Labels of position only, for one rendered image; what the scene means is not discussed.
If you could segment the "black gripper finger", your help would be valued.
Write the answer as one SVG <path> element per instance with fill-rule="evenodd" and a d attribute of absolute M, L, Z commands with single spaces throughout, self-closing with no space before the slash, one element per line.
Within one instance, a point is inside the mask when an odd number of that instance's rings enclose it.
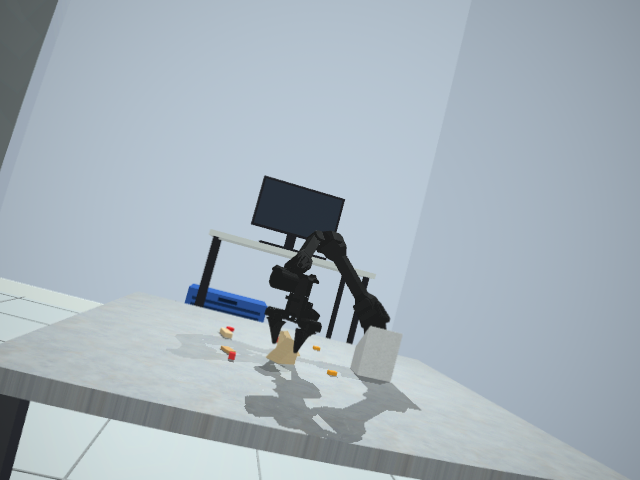
<path fill-rule="evenodd" d="M 304 342 L 312 335 L 316 335 L 317 333 L 307 332 L 301 329 L 295 329 L 295 338 L 294 338 L 294 346 L 293 352 L 297 353 L 298 350 L 302 347 Z"/>
<path fill-rule="evenodd" d="M 281 328 L 282 326 L 286 323 L 285 321 L 280 321 L 280 320 L 275 320 L 269 317 L 266 317 L 266 319 L 268 319 L 268 324 L 269 324 L 269 328 L 270 328 L 270 334 L 271 334 L 271 341 L 272 344 L 276 344 Z"/>

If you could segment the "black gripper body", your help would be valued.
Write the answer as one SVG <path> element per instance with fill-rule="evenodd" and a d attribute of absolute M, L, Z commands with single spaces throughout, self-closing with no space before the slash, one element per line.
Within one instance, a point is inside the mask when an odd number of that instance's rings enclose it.
<path fill-rule="evenodd" d="M 282 321 L 283 319 L 293 322 L 298 324 L 301 330 L 307 332 L 321 332 L 321 323 L 306 319 L 307 316 L 304 315 L 307 305 L 311 304 L 311 302 L 308 302 L 309 298 L 290 293 L 289 296 L 286 295 L 285 299 L 288 299 L 285 310 L 269 306 L 266 308 L 264 315 L 275 320 Z"/>

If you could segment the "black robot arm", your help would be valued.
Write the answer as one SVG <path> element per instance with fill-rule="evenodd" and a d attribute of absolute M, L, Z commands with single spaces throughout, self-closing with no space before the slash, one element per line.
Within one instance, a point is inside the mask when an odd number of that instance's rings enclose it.
<path fill-rule="evenodd" d="M 304 274 L 312 266 L 311 258 L 315 251 L 335 263 L 355 299 L 353 309 L 364 329 L 364 335 L 370 326 L 387 330 L 386 324 L 391 318 L 377 297 L 367 292 L 347 257 L 344 238 L 337 232 L 317 230 L 309 235 L 297 255 L 286 262 L 284 267 L 275 265 L 272 268 L 270 286 L 309 298 L 313 283 L 319 284 L 316 275 Z"/>

